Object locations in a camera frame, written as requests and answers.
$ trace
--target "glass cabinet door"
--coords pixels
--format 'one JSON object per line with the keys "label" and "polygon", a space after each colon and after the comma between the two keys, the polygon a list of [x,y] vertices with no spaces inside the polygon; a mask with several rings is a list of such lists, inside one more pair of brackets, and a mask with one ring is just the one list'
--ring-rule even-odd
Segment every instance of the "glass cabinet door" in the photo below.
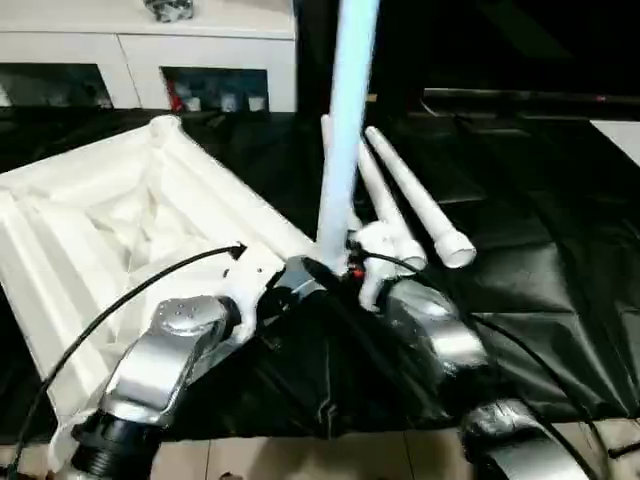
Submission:
{"label": "glass cabinet door", "polygon": [[268,111],[265,70],[161,67],[171,109]]}
{"label": "glass cabinet door", "polygon": [[0,105],[113,108],[97,65],[64,63],[0,63]]}

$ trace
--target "white pipe fitting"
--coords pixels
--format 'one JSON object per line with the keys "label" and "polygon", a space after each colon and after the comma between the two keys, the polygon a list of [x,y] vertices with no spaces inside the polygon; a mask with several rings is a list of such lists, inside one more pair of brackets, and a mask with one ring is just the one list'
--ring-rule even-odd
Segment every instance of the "white pipe fitting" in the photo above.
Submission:
{"label": "white pipe fitting", "polygon": [[349,208],[373,57],[379,0],[342,0],[334,61],[331,145],[324,164],[317,242],[322,261],[346,269]]}
{"label": "white pipe fitting", "polygon": [[368,127],[365,134],[431,235],[442,263],[448,268],[470,264],[476,249],[467,236],[456,230],[384,135],[375,127]]}

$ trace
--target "white pvc pipe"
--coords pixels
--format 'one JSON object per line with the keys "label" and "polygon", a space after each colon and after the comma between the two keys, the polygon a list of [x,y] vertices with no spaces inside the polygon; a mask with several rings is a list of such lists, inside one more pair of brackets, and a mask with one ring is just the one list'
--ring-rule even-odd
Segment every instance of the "white pvc pipe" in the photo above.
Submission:
{"label": "white pvc pipe", "polygon": [[[327,161],[327,157],[329,154],[329,138],[331,135],[331,126],[329,124],[329,115],[323,115],[320,119],[321,129],[322,129],[322,147],[324,149],[324,159]],[[353,203],[349,205],[349,212],[347,213],[347,225],[349,230],[360,230],[362,228],[362,221],[356,215],[356,212],[353,209]]]}
{"label": "white pvc pipe", "polygon": [[[328,143],[331,118],[323,115],[321,122],[323,138]],[[378,218],[391,229],[396,254],[401,260],[422,270],[427,264],[427,256],[411,235],[380,169],[362,139],[358,144],[358,168]]]}
{"label": "white pvc pipe", "polygon": [[331,145],[324,164],[317,236],[322,261],[335,271],[346,268],[347,219],[379,3],[379,0],[340,2],[331,92]]}
{"label": "white pvc pipe", "polygon": [[460,268],[471,263],[476,256],[476,249],[467,236],[456,230],[384,135],[375,127],[368,127],[365,133],[431,235],[442,263],[449,268]]}

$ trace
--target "white pipe end cap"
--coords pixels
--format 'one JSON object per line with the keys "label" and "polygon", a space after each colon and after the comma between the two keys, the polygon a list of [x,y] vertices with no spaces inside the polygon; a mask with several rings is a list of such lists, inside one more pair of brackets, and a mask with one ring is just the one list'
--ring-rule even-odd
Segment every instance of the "white pipe end cap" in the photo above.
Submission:
{"label": "white pipe end cap", "polygon": [[[424,253],[422,246],[416,242],[413,238],[396,238],[393,240],[393,244],[396,251],[396,256],[401,260],[407,262],[412,267],[418,270],[424,269],[427,266],[427,254]],[[406,268],[398,267],[398,274],[400,275],[413,275],[413,272]]]}
{"label": "white pipe end cap", "polygon": [[436,253],[447,268],[461,268],[476,258],[476,248],[458,230],[449,230],[434,243]]}

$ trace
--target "tiled floor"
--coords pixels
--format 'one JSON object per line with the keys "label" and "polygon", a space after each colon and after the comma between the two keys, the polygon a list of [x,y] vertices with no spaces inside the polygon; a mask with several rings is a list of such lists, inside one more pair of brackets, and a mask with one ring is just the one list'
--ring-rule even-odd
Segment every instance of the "tiled floor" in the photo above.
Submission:
{"label": "tiled floor", "polygon": [[[599,428],[610,446],[640,439],[640,427],[634,422],[607,421]],[[596,469],[600,467],[593,441],[581,426],[563,425],[561,431]],[[11,453],[11,448],[0,448],[0,463],[8,463]],[[612,468],[615,480],[640,478],[640,460],[634,456],[612,462]],[[21,470],[43,478],[45,448],[28,449]],[[151,478],[218,480],[227,472],[242,480],[471,479],[470,466],[453,430],[357,434],[334,441],[232,438],[165,444],[156,457]]]}

